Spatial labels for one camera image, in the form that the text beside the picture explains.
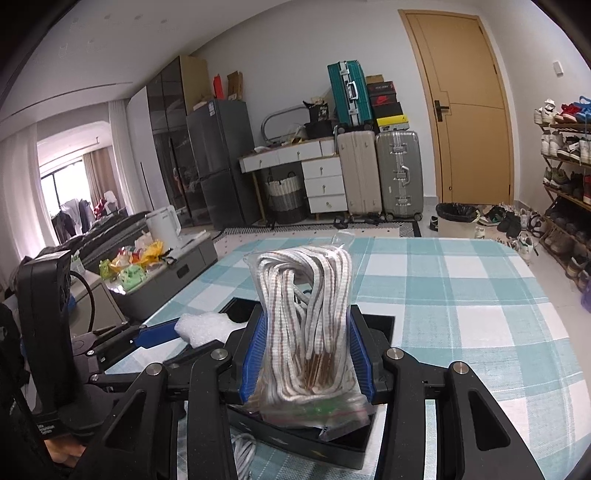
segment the door frame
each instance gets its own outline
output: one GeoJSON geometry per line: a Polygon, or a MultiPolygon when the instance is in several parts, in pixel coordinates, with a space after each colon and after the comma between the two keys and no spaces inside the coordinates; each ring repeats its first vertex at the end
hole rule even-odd
{"type": "Polygon", "coordinates": [[[499,66],[499,62],[496,58],[495,50],[492,48],[491,39],[486,32],[486,28],[482,24],[482,20],[477,15],[467,15],[467,14],[458,14],[455,12],[444,12],[438,10],[398,10],[400,17],[402,19],[402,23],[404,24],[404,28],[407,31],[408,39],[413,47],[414,57],[417,61],[418,71],[421,76],[421,83],[423,84],[423,91],[425,93],[425,101],[427,102],[427,111],[429,114],[429,124],[431,125],[431,136],[433,138],[433,154],[435,158],[435,185],[437,189],[437,197],[439,198],[440,202],[446,201],[443,196],[443,186],[441,184],[442,180],[442,173],[441,173],[441,152],[439,150],[439,131],[437,129],[437,118],[435,114],[434,108],[434,100],[431,96],[431,87],[429,86],[429,80],[427,78],[427,71],[425,65],[423,63],[423,57],[421,56],[421,51],[418,48],[417,39],[414,36],[413,29],[411,24],[408,20],[407,15],[413,14],[434,14],[434,15],[444,15],[448,17],[459,17],[459,18],[470,18],[472,20],[476,20],[478,22],[478,26],[480,30],[482,30],[482,34],[486,41],[486,45],[488,46],[488,50],[491,52],[491,57],[494,62],[497,76],[499,77],[499,83],[501,85],[501,95],[503,98],[503,104],[505,107],[505,116],[507,120],[507,128],[508,128],[508,135],[509,135],[509,185],[511,188],[511,192],[509,194],[509,202],[513,203],[515,197],[515,150],[514,150],[514,143],[513,143],[513,127],[511,122],[511,112],[509,111],[509,102],[507,100],[507,92],[505,89],[505,79],[503,78],[501,68],[499,66]]]}

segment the metal screw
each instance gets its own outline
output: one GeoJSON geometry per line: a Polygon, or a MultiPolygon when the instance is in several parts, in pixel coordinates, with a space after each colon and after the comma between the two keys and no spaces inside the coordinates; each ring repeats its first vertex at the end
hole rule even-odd
{"type": "Polygon", "coordinates": [[[214,360],[224,360],[228,356],[228,351],[223,348],[216,348],[211,356],[214,360]]]}
{"type": "Polygon", "coordinates": [[[466,375],[470,371],[470,367],[467,366],[464,362],[454,363],[453,369],[456,373],[458,373],[460,375],[466,375]]]}
{"type": "Polygon", "coordinates": [[[162,364],[159,363],[153,363],[153,364],[149,364],[146,367],[146,373],[148,375],[152,375],[153,377],[158,375],[160,372],[162,371],[162,364]]]}
{"type": "Polygon", "coordinates": [[[392,360],[400,360],[404,356],[404,351],[400,348],[390,348],[386,351],[386,356],[392,360]]]}

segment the wall-mounted sensor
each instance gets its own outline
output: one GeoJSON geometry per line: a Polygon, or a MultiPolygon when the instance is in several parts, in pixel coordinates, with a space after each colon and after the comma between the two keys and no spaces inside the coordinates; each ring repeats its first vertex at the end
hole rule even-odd
{"type": "Polygon", "coordinates": [[[557,77],[562,77],[564,75],[564,70],[562,68],[562,64],[559,61],[555,61],[553,63],[554,71],[556,72],[557,77]]]}

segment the green suitcase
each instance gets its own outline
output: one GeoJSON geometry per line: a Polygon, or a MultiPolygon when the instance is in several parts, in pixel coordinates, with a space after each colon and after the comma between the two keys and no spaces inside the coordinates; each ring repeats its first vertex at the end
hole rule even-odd
{"type": "Polygon", "coordinates": [[[339,122],[358,127],[373,120],[365,75],[357,60],[328,65],[339,122]]]}

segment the teal and white tablecloth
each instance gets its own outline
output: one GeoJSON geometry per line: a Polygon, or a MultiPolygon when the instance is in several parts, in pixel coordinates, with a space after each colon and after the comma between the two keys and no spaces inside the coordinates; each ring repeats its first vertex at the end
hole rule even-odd
{"type": "MultiPolygon", "coordinates": [[[[266,239],[238,248],[178,293],[147,322],[218,311],[232,297],[256,299],[245,253],[322,243],[266,239]]],[[[489,388],[548,480],[563,480],[591,442],[591,403],[583,373],[556,310],[513,251],[488,240],[356,239],[352,303],[396,317],[393,346],[420,362],[468,363],[489,388]]],[[[111,372],[140,371],[184,347],[174,340],[138,350],[111,372]]],[[[435,477],[434,406],[427,405],[426,476],[435,477]]],[[[253,479],[369,480],[385,412],[379,410],[361,471],[343,471],[259,444],[253,479]]],[[[179,478],[186,444],[179,444],[179,478]]]]}

